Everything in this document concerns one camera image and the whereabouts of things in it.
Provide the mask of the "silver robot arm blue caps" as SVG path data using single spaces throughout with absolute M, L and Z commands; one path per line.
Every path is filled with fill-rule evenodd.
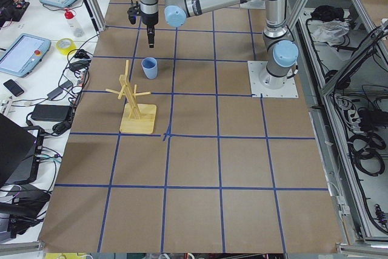
M 155 25 L 158 23 L 158 1 L 139 0 L 127 11 L 129 21 L 134 24 L 140 16 L 146 26 L 149 47 L 155 45 Z M 171 27 L 182 26 L 187 18 L 199 16 L 221 8 L 244 4 L 252 0 L 164 0 L 164 17 Z M 286 6 L 287 0 L 262 0 L 266 8 L 266 26 L 263 40 L 269 61 L 259 73 L 259 81 L 268 89 L 280 89 L 291 77 L 289 70 L 298 58 L 297 46 L 288 38 Z

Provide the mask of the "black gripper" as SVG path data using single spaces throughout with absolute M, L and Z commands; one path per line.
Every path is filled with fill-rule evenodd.
M 147 39 L 148 39 L 148 44 L 150 48 L 154 48 L 155 46 L 155 25 L 157 25 L 159 21 L 159 13 L 141 13 L 141 19 L 142 23 L 144 25 L 147 25 Z

